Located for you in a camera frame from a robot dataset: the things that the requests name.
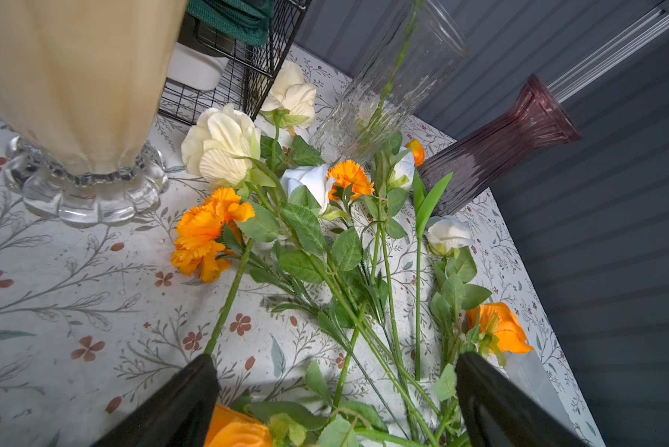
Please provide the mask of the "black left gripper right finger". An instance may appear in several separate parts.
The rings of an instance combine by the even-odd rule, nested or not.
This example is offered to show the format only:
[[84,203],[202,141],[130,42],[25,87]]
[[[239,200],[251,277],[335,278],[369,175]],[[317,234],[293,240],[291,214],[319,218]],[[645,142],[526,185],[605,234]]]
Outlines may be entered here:
[[473,446],[583,446],[479,354],[459,356],[457,397]]

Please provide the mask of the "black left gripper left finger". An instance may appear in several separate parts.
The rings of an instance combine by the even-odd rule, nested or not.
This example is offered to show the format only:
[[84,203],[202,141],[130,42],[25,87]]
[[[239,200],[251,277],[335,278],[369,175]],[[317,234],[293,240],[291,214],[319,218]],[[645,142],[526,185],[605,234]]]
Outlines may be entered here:
[[219,392],[213,358],[199,355],[94,444],[203,446]]

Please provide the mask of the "pale blue rose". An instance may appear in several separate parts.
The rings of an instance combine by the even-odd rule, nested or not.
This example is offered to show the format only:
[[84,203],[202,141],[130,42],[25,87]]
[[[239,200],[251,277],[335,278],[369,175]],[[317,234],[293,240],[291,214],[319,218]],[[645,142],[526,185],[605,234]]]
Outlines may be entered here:
[[409,191],[414,182],[416,162],[414,155],[408,151],[393,167],[388,179],[388,190],[404,189]]
[[305,186],[320,205],[319,215],[324,214],[329,205],[329,193],[332,191],[334,184],[335,180],[328,176],[326,164],[316,167],[287,169],[280,177],[280,185],[287,197],[290,197],[291,193],[300,186]]

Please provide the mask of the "orange tulip bud flower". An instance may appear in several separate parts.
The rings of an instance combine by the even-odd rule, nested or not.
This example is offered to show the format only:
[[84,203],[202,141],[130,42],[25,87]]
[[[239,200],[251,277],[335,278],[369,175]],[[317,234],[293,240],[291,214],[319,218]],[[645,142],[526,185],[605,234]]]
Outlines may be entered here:
[[426,160],[426,150],[418,139],[414,139],[405,145],[414,157],[417,167],[420,167]]

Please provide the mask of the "orange marigold flower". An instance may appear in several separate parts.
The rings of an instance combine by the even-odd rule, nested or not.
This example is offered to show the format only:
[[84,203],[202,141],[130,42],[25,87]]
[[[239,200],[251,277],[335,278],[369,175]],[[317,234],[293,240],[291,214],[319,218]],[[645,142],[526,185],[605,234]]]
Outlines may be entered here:
[[334,181],[329,192],[329,199],[331,200],[337,200],[336,188],[338,187],[346,190],[351,186],[352,200],[362,196],[371,196],[375,192],[374,183],[370,180],[364,168],[352,160],[336,164],[328,170],[327,177]]

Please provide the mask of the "cream white rose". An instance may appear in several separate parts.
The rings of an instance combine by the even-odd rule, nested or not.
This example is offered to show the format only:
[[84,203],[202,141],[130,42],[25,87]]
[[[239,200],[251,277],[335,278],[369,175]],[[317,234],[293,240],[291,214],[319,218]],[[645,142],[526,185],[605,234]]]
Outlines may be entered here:
[[260,109],[260,115],[280,129],[306,129],[315,122],[316,98],[317,89],[306,82],[301,67],[285,61]]

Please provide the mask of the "orange rose centre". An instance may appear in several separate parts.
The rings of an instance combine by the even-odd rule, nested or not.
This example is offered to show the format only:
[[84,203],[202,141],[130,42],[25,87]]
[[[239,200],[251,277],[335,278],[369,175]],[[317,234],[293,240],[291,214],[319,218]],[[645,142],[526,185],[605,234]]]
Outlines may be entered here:
[[250,416],[225,407],[215,406],[205,447],[272,446],[269,429]]

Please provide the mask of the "orange rose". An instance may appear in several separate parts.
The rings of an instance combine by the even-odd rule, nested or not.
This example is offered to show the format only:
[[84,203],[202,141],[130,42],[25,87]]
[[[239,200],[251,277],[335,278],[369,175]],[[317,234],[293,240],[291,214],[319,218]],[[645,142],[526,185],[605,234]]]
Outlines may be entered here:
[[500,367],[507,364],[506,353],[527,354],[534,350],[516,314],[505,303],[479,305],[467,312],[467,337],[474,350],[488,359],[494,356]]
[[225,407],[215,406],[205,447],[272,446],[269,429],[250,416]]

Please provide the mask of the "orange rose right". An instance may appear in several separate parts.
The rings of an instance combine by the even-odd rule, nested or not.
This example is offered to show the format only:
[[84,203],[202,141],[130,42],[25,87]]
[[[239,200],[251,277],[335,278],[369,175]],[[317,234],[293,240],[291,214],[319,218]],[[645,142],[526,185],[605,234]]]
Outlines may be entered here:
[[488,359],[494,356],[500,367],[507,364],[506,353],[527,354],[534,350],[516,314],[505,303],[479,305],[467,312],[467,337],[474,350]]

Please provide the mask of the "orange marigold near vase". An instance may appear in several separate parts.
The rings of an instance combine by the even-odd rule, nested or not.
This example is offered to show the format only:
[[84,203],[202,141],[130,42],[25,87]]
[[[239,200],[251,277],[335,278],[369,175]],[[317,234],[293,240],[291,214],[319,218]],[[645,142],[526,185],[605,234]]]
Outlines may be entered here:
[[230,268],[226,257],[233,253],[220,238],[234,225],[254,217],[254,206],[234,189],[215,190],[202,205],[187,210],[176,225],[171,264],[183,275],[196,274],[204,283],[215,282]]

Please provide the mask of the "white rose bud right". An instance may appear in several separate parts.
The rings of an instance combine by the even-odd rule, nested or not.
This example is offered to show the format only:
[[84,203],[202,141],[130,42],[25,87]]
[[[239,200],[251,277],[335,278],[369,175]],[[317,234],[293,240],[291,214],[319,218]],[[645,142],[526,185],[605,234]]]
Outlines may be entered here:
[[431,217],[425,236],[429,250],[440,257],[451,256],[455,251],[474,244],[470,227],[449,215]]

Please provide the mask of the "purple glass vase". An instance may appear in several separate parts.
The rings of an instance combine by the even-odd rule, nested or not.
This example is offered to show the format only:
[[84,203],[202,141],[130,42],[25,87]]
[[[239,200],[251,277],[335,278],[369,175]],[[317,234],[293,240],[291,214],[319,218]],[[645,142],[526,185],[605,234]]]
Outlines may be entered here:
[[505,114],[428,158],[419,168],[428,189],[452,176],[433,210],[453,215],[535,150],[581,139],[568,113],[537,76],[530,76]]

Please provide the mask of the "cream rose near vase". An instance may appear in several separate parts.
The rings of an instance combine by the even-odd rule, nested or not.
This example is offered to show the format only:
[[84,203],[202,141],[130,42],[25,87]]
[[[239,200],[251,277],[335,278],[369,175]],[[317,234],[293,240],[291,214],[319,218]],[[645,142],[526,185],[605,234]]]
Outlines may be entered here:
[[237,186],[261,154],[261,130],[233,104],[202,112],[181,144],[187,172],[214,188]]

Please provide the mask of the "cream yellow ruffled vase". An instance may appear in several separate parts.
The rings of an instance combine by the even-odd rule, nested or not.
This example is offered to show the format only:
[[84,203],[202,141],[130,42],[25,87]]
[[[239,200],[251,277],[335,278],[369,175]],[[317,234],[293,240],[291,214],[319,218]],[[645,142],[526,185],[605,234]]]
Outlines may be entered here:
[[34,214],[121,225],[168,177],[148,134],[183,1],[0,1],[5,180]]

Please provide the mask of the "clear glass vase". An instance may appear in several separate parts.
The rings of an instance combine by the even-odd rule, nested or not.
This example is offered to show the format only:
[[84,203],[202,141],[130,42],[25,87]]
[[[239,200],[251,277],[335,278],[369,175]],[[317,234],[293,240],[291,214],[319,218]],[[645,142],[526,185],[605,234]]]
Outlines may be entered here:
[[439,1],[410,1],[310,137],[330,165],[365,164],[470,56]]

